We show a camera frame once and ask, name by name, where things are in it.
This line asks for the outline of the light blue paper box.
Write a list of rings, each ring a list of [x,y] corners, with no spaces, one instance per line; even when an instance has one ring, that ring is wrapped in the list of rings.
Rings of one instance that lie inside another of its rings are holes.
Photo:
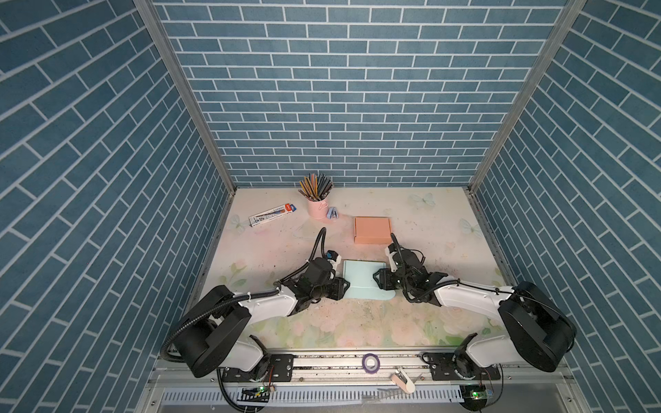
[[[342,277],[350,286],[344,299],[371,299],[387,301],[396,295],[394,290],[379,288],[374,274],[381,269],[389,269],[386,263],[372,261],[346,260],[343,264]]]

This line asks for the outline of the orange paper box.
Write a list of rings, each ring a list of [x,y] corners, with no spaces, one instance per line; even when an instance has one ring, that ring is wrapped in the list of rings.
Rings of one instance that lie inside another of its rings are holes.
[[[390,244],[391,220],[388,217],[356,217],[354,233],[355,244]]]

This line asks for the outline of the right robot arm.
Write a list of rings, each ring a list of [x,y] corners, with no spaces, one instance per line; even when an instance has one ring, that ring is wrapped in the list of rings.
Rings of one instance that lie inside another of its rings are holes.
[[[389,269],[373,274],[378,288],[400,290],[411,304],[458,308],[501,323],[497,335],[473,332],[454,351],[454,370],[471,380],[494,365],[526,362],[554,372],[575,344],[577,327],[537,285],[496,287],[430,272],[416,251],[387,247]]]

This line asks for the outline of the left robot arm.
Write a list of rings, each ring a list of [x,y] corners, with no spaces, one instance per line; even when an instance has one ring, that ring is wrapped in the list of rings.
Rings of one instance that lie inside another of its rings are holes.
[[[254,336],[240,340],[246,327],[293,316],[322,299],[341,300],[350,287],[337,275],[341,261],[337,252],[328,251],[266,292],[236,294],[224,285],[214,287],[173,328],[161,357],[186,364],[196,378],[229,368],[261,380],[271,369],[271,355]]]

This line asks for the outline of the white pen box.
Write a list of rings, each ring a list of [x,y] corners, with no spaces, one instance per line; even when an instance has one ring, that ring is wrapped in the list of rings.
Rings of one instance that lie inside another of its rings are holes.
[[[278,218],[282,218],[296,211],[297,211],[297,207],[294,206],[294,204],[292,203],[283,204],[281,206],[277,206],[276,208],[271,208],[270,210],[264,211],[262,213],[252,215],[249,218],[249,224],[250,227],[256,227],[259,225],[263,225],[264,223],[277,220]]]

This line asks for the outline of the small blue stapler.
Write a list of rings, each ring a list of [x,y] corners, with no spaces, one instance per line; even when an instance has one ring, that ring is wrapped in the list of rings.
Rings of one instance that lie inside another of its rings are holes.
[[[328,220],[336,220],[338,218],[337,208],[334,208],[333,206],[330,206],[327,210],[326,218]]]

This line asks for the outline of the pink pencil cup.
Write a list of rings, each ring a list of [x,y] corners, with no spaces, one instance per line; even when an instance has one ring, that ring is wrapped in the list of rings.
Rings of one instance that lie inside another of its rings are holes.
[[[321,201],[308,201],[307,211],[309,216],[314,220],[324,220],[327,218],[329,211],[329,204],[327,200]]]

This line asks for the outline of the purple tape roll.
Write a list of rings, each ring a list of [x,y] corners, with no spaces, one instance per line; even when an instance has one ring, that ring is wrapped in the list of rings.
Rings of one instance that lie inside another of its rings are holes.
[[[374,353],[368,353],[361,359],[361,366],[367,374],[376,374],[380,370],[380,358]]]

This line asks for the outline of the white pink clip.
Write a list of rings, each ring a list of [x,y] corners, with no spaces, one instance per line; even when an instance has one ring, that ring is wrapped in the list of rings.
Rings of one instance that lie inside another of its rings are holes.
[[[413,394],[413,392],[416,391],[415,382],[402,369],[397,369],[394,373],[392,373],[390,375],[390,380],[406,394]]]

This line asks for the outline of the bundle of coloured pencils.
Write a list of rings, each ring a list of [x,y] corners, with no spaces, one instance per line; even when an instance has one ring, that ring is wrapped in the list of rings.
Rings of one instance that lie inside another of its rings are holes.
[[[334,188],[334,182],[325,174],[309,174],[299,181],[298,192],[308,201],[324,201]]]

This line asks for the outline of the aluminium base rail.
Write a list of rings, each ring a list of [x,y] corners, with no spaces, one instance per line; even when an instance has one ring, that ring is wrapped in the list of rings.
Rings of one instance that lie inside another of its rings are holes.
[[[367,374],[365,354],[380,358]],[[522,363],[486,368],[471,380],[451,368],[449,348],[303,349],[274,351],[276,368],[262,381],[210,373],[196,379],[185,366],[160,361],[139,412],[586,412],[587,400],[566,363],[542,373]],[[390,375],[404,370],[413,394]]]

